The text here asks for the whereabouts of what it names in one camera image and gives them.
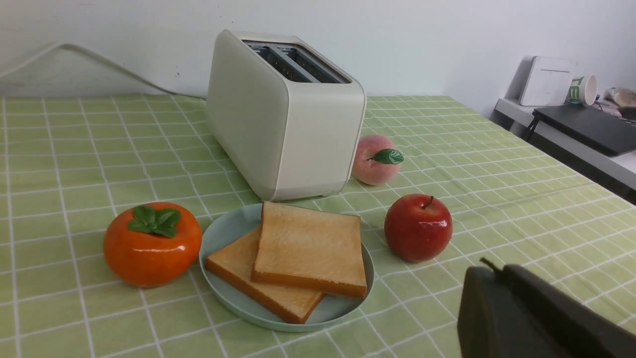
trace black laptop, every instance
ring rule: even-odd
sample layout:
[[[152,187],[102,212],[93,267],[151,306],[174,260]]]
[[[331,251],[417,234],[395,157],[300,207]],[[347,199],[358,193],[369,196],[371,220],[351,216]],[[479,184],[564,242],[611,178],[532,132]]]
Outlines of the black laptop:
[[[597,108],[566,104],[537,108],[532,115],[609,157],[636,150],[636,127]]]

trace bread slice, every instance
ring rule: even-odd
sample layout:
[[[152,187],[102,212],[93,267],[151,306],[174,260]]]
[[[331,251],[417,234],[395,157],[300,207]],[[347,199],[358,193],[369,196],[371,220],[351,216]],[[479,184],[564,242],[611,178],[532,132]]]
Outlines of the bread slice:
[[[360,217],[264,202],[252,281],[364,298]]]
[[[303,324],[324,294],[312,290],[250,282],[260,226],[208,256],[205,268],[270,310],[287,323]]]

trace white wall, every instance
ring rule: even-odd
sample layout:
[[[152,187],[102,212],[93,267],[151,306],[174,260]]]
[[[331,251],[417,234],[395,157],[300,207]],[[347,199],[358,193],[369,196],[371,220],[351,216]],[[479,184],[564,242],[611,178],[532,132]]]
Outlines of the white wall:
[[[635,14],[633,0],[0,0],[0,73],[70,41],[205,96],[215,36],[240,29],[299,36],[369,94],[447,94],[489,115],[529,55],[576,59],[600,88],[636,89]],[[69,50],[0,79],[5,96],[140,90],[151,91]]]

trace light blue plate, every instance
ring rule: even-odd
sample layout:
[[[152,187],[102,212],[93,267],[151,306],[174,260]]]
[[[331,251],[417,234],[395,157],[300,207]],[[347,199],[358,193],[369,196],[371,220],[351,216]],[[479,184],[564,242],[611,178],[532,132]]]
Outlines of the light blue plate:
[[[210,254],[233,243],[261,223],[261,206],[262,204],[253,204],[226,213],[205,230],[201,251],[199,251],[199,263],[214,295],[225,307],[244,320],[275,331],[316,331],[344,320],[348,314],[362,304],[363,299],[327,295],[318,304],[306,323],[289,324],[205,269],[205,259]],[[364,245],[362,246],[362,257],[366,272],[366,285],[369,290],[366,297],[369,297],[373,288],[373,261]]]

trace table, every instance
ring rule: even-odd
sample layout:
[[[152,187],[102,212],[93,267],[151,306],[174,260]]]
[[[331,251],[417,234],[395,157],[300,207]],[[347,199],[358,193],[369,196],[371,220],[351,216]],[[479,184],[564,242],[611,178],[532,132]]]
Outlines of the table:
[[[308,334],[238,319],[201,269],[139,290],[107,268],[102,235],[148,201],[203,228],[259,202],[185,96],[0,99],[0,357],[458,357],[466,268],[518,263],[636,333],[636,208],[445,96],[369,97],[363,135],[404,154],[387,185],[293,205],[362,218],[376,272],[348,321]],[[453,218],[435,260],[400,261],[383,235],[402,195],[438,197]]]
[[[521,106],[517,99],[502,98],[498,100],[495,110],[515,121],[510,131],[521,137],[534,119],[532,112],[535,108]],[[636,190],[636,152],[608,157],[545,123],[538,123],[535,132],[632,190]]]

